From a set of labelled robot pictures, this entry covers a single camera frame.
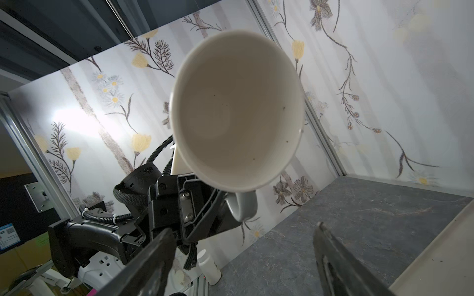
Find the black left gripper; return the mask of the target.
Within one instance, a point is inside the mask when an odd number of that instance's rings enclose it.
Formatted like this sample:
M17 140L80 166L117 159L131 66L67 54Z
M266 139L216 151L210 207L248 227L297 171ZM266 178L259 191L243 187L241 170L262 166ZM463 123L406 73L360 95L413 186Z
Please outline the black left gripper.
M199 241L243 224L231 214L227 193L215 189L207 198L207 185L193 174L159 177L150 186L148 197L150 240L170 229L185 255L197 255Z

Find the grey mug white inside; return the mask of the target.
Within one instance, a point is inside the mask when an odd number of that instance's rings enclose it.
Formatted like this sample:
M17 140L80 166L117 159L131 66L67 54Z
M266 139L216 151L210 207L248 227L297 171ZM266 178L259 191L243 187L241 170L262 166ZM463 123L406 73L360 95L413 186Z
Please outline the grey mug white inside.
M294 157L304 101L290 58L258 33L219 33L186 56L170 96L178 153L203 182L226 192L235 220L256 215L256 191Z

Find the white plastic bottle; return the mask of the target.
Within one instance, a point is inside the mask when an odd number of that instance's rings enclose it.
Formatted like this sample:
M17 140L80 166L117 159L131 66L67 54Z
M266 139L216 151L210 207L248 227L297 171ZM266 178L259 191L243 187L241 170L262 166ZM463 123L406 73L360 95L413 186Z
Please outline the white plastic bottle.
M221 280L222 272L206 249L197 254L197 263L209 285L214 286Z

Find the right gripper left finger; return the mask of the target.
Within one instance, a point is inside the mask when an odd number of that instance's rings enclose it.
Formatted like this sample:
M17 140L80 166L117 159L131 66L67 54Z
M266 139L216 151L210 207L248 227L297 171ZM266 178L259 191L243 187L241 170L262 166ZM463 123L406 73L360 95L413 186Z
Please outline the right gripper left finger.
M98 296L163 296L177 245L170 228L153 239Z

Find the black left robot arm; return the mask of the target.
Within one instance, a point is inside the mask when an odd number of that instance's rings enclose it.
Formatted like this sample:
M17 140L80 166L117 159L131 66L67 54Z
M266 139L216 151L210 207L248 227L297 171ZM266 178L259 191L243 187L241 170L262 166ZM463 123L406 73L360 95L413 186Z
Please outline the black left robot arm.
M49 227L53 262L65 277L78 275L97 252L127 264L165 229L171 230L177 248L186 255L183 268L189 271L198 264L199 241L241 226L226 204L226 192L192 173L172 175L172 162L163 171L154 165L173 141L169 136L114 187L114 197L126 205L128 214L113 215L104 202L97 202L76 218Z

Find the beige rectangular tray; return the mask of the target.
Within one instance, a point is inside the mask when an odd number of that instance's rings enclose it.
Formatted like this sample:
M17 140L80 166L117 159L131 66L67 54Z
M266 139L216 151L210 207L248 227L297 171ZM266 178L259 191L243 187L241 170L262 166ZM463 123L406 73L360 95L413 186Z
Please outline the beige rectangular tray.
M470 202L390 286L397 296L474 294L474 203Z

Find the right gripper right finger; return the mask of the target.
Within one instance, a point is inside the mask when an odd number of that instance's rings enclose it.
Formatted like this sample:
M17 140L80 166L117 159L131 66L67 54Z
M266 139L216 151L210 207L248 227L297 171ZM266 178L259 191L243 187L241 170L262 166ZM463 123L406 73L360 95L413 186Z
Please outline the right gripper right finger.
M325 296L392 296L391 292L320 222L313 246Z

